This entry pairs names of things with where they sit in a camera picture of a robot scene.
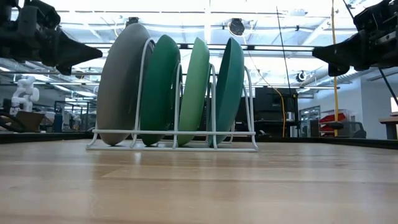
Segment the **grey plate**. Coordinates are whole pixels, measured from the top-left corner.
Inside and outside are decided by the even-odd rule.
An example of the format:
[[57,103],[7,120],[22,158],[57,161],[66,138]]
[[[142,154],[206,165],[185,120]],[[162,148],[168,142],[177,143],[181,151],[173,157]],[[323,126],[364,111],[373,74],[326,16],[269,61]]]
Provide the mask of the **grey plate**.
[[98,129],[132,130],[135,125],[140,71],[146,73],[154,45],[141,24],[127,26],[111,46],[98,88]]

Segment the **brown cardboard box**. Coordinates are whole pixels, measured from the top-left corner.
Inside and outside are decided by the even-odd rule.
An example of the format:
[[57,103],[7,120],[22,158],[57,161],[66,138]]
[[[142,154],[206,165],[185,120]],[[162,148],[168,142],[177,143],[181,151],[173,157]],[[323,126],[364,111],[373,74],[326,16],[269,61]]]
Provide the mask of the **brown cardboard box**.
[[18,111],[16,118],[22,123],[23,132],[37,132],[45,115],[42,113]]

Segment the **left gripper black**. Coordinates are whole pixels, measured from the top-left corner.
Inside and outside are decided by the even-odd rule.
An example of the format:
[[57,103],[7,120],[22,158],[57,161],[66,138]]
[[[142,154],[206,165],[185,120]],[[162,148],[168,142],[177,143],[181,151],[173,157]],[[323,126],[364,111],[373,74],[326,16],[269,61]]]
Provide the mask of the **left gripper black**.
[[61,29],[35,31],[32,37],[0,29],[0,58],[42,62],[62,75],[71,75],[76,64],[102,56],[102,51],[72,40]]

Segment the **wooden side table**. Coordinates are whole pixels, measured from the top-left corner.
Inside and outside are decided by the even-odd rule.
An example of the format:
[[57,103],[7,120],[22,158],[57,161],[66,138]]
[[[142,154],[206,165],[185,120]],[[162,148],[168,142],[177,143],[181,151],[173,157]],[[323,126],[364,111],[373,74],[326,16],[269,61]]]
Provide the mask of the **wooden side table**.
[[381,124],[386,127],[386,135],[389,140],[398,140],[398,116],[379,119]]

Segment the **dark green plate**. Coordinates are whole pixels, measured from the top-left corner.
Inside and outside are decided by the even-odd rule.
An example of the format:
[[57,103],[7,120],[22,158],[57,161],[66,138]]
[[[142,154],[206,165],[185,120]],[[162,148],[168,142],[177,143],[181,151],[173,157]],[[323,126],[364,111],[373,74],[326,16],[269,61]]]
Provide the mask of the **dark green plate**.
[[168,35],[157,41],[143,79],[141,129],[167,131],[174,121],[177,69],[181,56],[177,43]]

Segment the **teal plate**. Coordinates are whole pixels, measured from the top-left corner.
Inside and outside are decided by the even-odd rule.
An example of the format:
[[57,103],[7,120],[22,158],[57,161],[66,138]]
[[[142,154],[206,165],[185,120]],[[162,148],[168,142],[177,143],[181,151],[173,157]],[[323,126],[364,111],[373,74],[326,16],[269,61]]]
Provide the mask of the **teal plate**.
[[229,132],[238,113],[244,83],[244,53],[230,37],[216,82],[216,130]]

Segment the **black equipment cabinet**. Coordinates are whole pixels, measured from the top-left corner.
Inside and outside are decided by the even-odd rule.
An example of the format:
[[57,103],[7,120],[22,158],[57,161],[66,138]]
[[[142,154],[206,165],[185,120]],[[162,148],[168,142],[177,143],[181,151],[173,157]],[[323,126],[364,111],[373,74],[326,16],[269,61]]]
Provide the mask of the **black equipment cabinet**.
[[257,136],[289,138],[292,128],[297,128],[299,123],[298,93],[295,89],[256,88],[254,130]]

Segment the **red storage bins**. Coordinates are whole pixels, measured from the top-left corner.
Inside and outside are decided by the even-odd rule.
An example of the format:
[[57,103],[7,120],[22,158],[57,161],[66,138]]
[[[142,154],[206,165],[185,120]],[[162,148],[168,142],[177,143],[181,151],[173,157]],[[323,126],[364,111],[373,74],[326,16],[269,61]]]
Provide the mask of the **red storage bins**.
[[344,113],[339,113],[337,119],[335,115],[329,114],[319,120],[320,132],[332,132],[334,130],[340,130],[343,128],[343,122],[346,120],[346,115]]

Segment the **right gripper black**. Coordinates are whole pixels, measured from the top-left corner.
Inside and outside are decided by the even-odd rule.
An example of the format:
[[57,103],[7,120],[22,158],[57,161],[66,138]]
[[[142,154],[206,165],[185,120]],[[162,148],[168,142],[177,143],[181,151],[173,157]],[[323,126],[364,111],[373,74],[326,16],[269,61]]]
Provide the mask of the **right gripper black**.
[[344,75],[350,67],[360,70],[398,67],[397,33],[398,29],[371,36],[367,31],[360,30],[340,43],[315,47],[312,55],[328,63],[330,77]]

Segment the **light green plate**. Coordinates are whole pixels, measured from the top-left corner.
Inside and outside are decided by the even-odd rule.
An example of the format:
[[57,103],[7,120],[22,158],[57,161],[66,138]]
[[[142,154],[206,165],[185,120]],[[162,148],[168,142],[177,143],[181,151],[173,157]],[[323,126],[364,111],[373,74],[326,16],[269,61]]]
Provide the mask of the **light green plate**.
[[179,131],[197,131],[205,103],[205,93],[210,76],[210,51],[205,41],[194,41],[183,89],[178,124]]

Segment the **blue bottle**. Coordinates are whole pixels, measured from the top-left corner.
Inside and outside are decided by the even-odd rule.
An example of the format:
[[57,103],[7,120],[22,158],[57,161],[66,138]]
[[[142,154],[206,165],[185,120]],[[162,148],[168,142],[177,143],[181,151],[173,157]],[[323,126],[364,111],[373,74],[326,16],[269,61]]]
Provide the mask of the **blue bottle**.
[[56,113],[53,121],[53,131],[55,133],[61,133],[63,128],[63,115]]

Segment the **yellow hanging pole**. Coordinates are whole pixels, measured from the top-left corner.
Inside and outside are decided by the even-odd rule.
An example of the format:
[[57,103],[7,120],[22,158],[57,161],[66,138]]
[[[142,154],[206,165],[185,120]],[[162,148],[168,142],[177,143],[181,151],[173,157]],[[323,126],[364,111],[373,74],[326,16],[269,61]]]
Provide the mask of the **yellow hanging pole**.
[[[335,8],[334,8],[335,0],[331,0],[331,28],[332,28],[332,40],[333,44],[336,44],[336,35],[335,35]],[[333,124],[338,124],[338,90],[337,90],[337,81],[336,77],[333,78],[333,86],[334,86],[334,101],[335,101],[335,122]],[[338,130],[334,129],[334,137],[338,136]]]

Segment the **black office chair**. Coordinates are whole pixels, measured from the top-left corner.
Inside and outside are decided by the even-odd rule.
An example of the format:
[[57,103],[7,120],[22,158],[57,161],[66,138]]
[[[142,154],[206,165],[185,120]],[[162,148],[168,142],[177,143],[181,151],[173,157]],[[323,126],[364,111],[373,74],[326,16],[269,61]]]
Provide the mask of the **black office chair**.
[[367,133],[363,124],[356,121],[332,121],[328,123],[339,138],[366,139]]

